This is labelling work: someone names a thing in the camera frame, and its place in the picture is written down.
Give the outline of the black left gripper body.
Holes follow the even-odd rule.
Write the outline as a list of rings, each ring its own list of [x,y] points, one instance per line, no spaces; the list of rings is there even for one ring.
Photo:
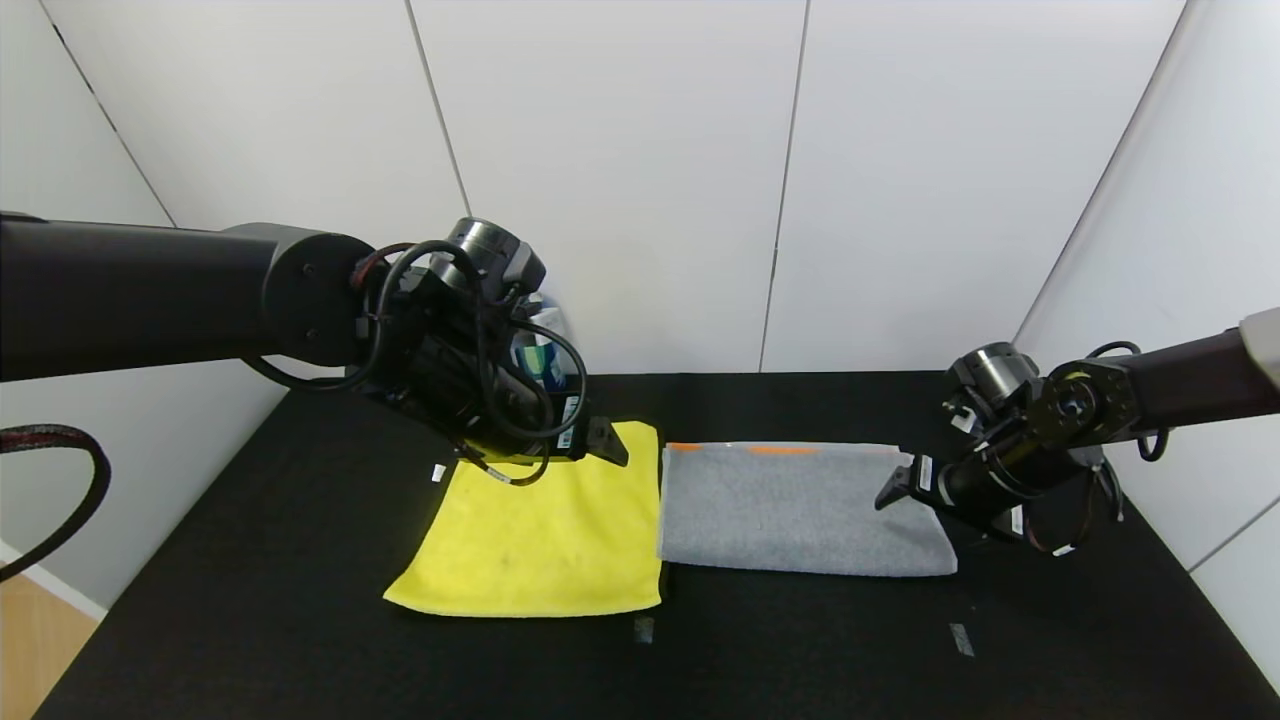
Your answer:
[[[591,382],[589,374],[571,372],[559,384],[547,384],[516,363],[499,363],[494,365],[494,424],[515,443],[530,447],[535,457],[581,459]]]

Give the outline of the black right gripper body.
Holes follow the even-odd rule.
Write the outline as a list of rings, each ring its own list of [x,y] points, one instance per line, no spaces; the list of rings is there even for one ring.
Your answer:
[[[984,536],[1016,543],[1027,541],[1027,505],[1046,495],[1048,487],[1012,471],[996,454],[969,454],[951,464],[918,454],[908,491],[916,501]]]

